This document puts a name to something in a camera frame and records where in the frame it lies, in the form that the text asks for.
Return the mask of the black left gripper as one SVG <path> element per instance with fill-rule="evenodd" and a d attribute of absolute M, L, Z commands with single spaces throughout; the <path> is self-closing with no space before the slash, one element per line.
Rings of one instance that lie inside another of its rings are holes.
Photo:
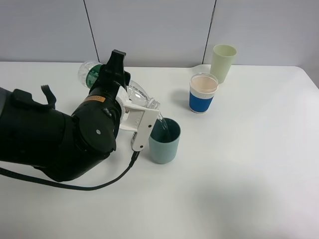
<path fill-rule="evenodd" d="M 119 93 L 127 90 L 130 73 L 124 71 L 126 53 L 114 49 L 106 69 L 83 69 L 82 84 L 89 94 L 82 102 L 82 119 L 120 120 L 125 113 L 117 100 Z"/>

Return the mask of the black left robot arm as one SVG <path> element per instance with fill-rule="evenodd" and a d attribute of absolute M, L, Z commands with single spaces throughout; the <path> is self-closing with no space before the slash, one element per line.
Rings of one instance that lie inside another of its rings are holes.
<path fill-rule="evenodd" d="M 0 91 L 0 159 L 30 165 L 57 182 L 74 180 L 116 150 L 122 109 L 116 101 L 130 74 L 125 53 L 114 50 L 89 95 L 72 113 L 55 108 L 56 97 L 42 86 L 48 103 L 19 89 Z"/>

